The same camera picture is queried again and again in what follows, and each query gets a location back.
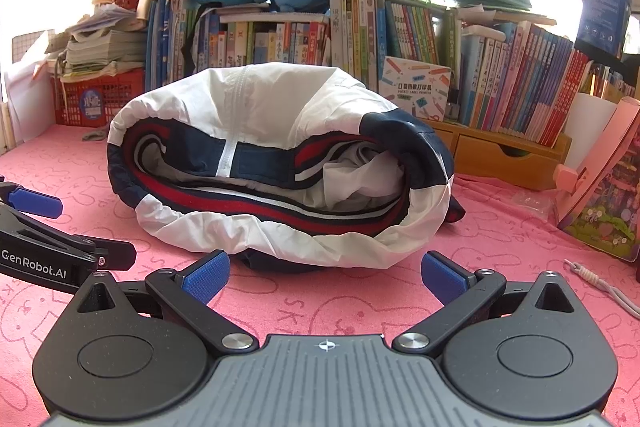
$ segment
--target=book spine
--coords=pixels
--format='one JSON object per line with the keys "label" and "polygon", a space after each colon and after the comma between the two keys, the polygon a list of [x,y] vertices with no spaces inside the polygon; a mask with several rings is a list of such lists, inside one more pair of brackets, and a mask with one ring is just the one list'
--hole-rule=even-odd
{"label": "book spine", "polygon": [[282,62],[284,58],[284,23],[276,25],[276,62]]}
{"label": "book spine", "polygon": [[329,10],[331,13],[331,65],[334,68],[342,68],[342,25],[340,18],[340,0],[329,0]]}
{"label": "book spine", "polygon": [[502,119],[502,124],[500,126],[500,132],[507,133],[510,128],[511,119],[513,118],[513,113],[515,111],[515,107],[518,104],[518,99],[520,96],[520,91],[522,90],[522,83],[524,81],[524,77],[526,77],[527,71],[530,66],[532,48],[534,47],[534,42],[537,43],[537,33],[534,31],[534,28],[531,29],[531,33],[527,38],[526,47],[524,50],[524,54],[522,55],[522,61],[520,63],[520,69],[516,76],[515,82],[513,84],[513,90],[511,91],[511,98],[507,105],[507,109],[504,114],[504,118]]}
{"label": "book spine", "polygon": [[376,58],[376,6],[375,0],[365,0],[365,12],[367,19],[367,78],[369,89],[378,90],[378,72]]}
{"label": "book spine", "polygon": [[291,52],[291,23],[285,22],[284,23],[284,46],[282,50],[283,62],[286,62],[286,63],[290,62],[289,60],[290,52]]}
{"label": "book spine", "polygon": [[513,44],[511,45],[511,55],[507,68],[507,75],[504,79],[504,86],[500,93],[500,98],[498,99],[494,121],[491,126],[491,130],[494,132],[500,131],[502,127],[502,120],[506,115],[507,107],[511,100],[513,86],[522,63],[522,57],[524,56],[524,44],[526,43],[527,34],[529,33],[528,29],[527,25],[518,25],[516,28]]}
{"label": "book spine", "polygon": [[424,23],[427,28],[427,44],[429,46],[429,54],[431,56],[432,64],[439,64],[440,57],[438,56],[438,47],[436,46],[436,35],[433,31],[433,20],[431,19],[431,12],[424,8],[423,9],[423,17]]}
{"label": "book spine", "polygon": [[351,76],[355,76],[353,64],[353,13],[351,12],[351,0],[347,0],[347,71]]}
{"label": "book spine", "polygon": [[471,120],[469,127],[475,128],[478,126],[478,118],[480,116],[480,108],[482,106],[482,100],[484,99],[484,91],[486,89],[486,83],[489,76],[489,68],[494,58],[495,39],[485,39],[484,41],[484,57],[482,58],[482,68],[480,70],[480,77],[478,80],[478,89],[476,89],[476,97],[474,99],[473,110],[471,113]]}
{"label": "book spine", "polygon": [[246,30],[246,61],[245,64],[254,63],[255,54],[255,25],[249,22]]}
{"label": "book spine", "polygon": [[489,75],[486,81],[486,87],[484,88],[484,95],[482,97],[482,104],[480,106],[480,115],[478,116],[478,124],[476,128],[482,129],[484,125],[484,119],[486,117],[487,110],[489,108],[489,101],[491,100],[491,94],[494,90],[494,84],[498,83],[496,76],[498,74],[498,63],[500,62],[500,56],[502,55],[502,42],[495,43],[494,56],[491,59],[491,66],[489,67]]}
{"label": "book spine", "polygon": [[229,23],[226,27],[226,64],[233,68],[236,64],[236,23]]}
{"label": "book spine", "polygon": [[538,87],[538,81],[540,78],[540,70],[544,67],[544,62],[546,60],[546,56],[548,55],[548,46],[549,46],[549,32],[545,30],[540,30],[540,36],[538,37],[538,45],[534,52],[534,56],[532,59],[531,69],[529,72],[529,78],[523,87],[522,100],[516,109],[516,116],[513,120],[513,129],[511,130],[511,134],[513,136],[520,136],[520,131],[522,127],[522,120],[528,111],[527,105],[531,102],[531,97],[533,96],[533,92],[535,92]]}
{"label": "book spine", "polygon": [[218,67],[224,68],[226,63],[226,32],[218,33]]}
{"label": "book spine", "polygon": [[550,108],[544,131],[542,132],[542,136],[540,137],[540,140],[539,140],[540,145],[546,145],[548,141],[549,134],[552,128],[556,124],[559,107],[561,107],[564,103],[567,90],[569,89],[569,85],[571,84],[571,78],[574,76],[579,63],[580,63],[580,53],[577,50],[572,50],[571,59],[565,69],[564,76],[562,78],[558,92],[556,92],[554,102]]}
{"label": "book spine", "polygon": [[365,0],[358,0],[360,12],[358,22],[360,22],[360,77],[362,83],[369,87],[369,35],[367,34],[367,9]]}
{"label": "book spine", "polygon": [[220,31],[220,17],[212,13],[209,19],[209,68],[218,65],[218,33]]}
{"label": "book spine", "polygon": [[564,127],[564,124],[566,123],[566,118],[569,115],[569,108],[571,108],[571,104],[574,101],[575,94],[578,92],[578,87],[580,86],[580,82],[582,81],[582,78],[584,76],[586,65],[587,57],[583,54],[580,54],[578,56],[577,66],[571,78],[571,83],[568,84],[567,90],[565,91],[565,97],[562,100],[562,105],[558,108],[556,122],[549,131],[549,136],[545,143],[547,147],[553,147],[555,145],[556,139],[558,139],[558,135],[560,134],[562,128]]}
{"label": "book spine", "polygon": [[309,24],[309,49],[306,54],[306,63],[307,64],[315,64],[316,63],[316,46],[318,45],[318,33],[319,27],[317,22],[312,22]]}
{"label": "book spine", "polygon": [[269,41],[267,48],[267,62],[275,62],[276,60],[276,40],[278,39],[275,31],[269,31]]}
{"label": "book spine", "polygon": [[402,23],[404,24],[404,31],[406,32],[408,37],[407,40],[408,40],[409,51],[410,51],[410,55],[408,58],[410,58],[411,60],[418,60],[416,42],[414,41],[414,28],[411,20],[412,17],[409,13],[409,10],[407,9],[407,6],[401,6],[400,9],[402,10]]}
{"label": "book spine", "polygon": [[[392,57],[401,58],[402,50],[400,49],[400,37],[398,35],[398,27],[396,26],[396,16],[394,14],[393,5],[389,1],[384,1],[385,6],[385,28],[387,33],[388,51]],[[378,71],[378,77],[382,77],[384,71],[385,59],[382,58],[382,64]]]}
{"label": "book spine", "polygon": [[418,35],[418,56],[420,60],[426,63],[434,64],[431,61],[429,47],[427,44],[427,28],[424,25],[424,17],[422,16],[423,8],[411,6],[412,17],[414,18],[415,27]]}
{"label": "book spine", "polygon": [[548,50],[545,54],[545,60],[542,65],[542,73],[540,73],[540,78],[538,81],[538,85],[536,87],[535,92],[533,93],[533,97],[529,105],[527,106],[527,113],[525,114],[524,121],[521,126],[521,133],[525,138],[530,136],[530,128],[533,126],[533,116],[538,107],[538,102],[542,97],[543,92],[547,88],[551,76],[551,64],[554,58],[554,54],[556,53],[556,45],[558,44],[558,37],[555,35],[549,35],[549,44]]}
{"label": "book spine", "polygon": [[353,76],[362,81],[362,61],[360,60],[360,1],[351,0],[351,32],[353,39]]}
{"label": "book spine", "polygon": [[374,3],[376,10],[376,40],[378,42],[376,49],[376,79],[380,81],[386,57],[386,10],[385,0],[374,0]]}

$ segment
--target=stack of books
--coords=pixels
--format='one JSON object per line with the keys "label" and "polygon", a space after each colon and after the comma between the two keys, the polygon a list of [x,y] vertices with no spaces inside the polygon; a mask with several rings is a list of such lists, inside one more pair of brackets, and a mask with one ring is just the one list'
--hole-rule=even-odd
{"label": "stack of books", "polygon": [[[262,8],[210,9],[196,20],[198,6],[191,0],[157,0],[149,19],[145,89],[171,84],[207,68],[273,61],[330,65],[327,16],[263,12]],[[187,71],[182,54],[190,35],[193,71]]]}
{"label": "stack of books", "polygon": [[586,55],[528,21],[468,26],[461,40],[458,121],[553,146],[589,73]]}
{"label": "stack of books", "polygon": [[332,66],[377,90],[385,57],[439,64],[434,17],[417,0],[329,0]]}

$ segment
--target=pink book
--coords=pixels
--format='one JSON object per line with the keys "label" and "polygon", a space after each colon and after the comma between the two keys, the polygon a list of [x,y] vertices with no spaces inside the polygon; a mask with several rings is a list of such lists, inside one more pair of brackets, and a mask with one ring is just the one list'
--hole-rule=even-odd
{"label": "pink book", "polygon": [[590,247],[635,261],[640,250],[639,160],[640,101],[626,96],[578,168],[556,168],[558,228]]}

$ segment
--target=bookshelf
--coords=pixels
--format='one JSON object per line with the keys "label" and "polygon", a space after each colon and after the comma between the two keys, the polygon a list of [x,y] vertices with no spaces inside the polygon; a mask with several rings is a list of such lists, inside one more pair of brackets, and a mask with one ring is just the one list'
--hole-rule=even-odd
{"label": "bookshelf", "polygon": [[455,172],[487,176],[531,190],[556,188],[553,174],[564,162],[571,139],[559,134],[553,147],[457,123],[424,120],[447,145]]}

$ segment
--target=white paper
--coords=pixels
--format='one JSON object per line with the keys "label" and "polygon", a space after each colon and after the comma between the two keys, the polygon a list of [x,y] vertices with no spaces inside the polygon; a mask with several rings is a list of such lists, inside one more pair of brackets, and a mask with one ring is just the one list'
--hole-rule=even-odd
{"label": "white paper", "polygon": [[571,138],[564,165],[570,169],[580,166],[615,110],[616,104],[609,100],[583,92],[575,95],[564,126],[564,134]]}
{"label": "white paper", "polygon": [[18,62],[5,74],[16,143],[33,139],[56,123],[49,71],[40,68],[33,78],[37,65],[39,62]]}

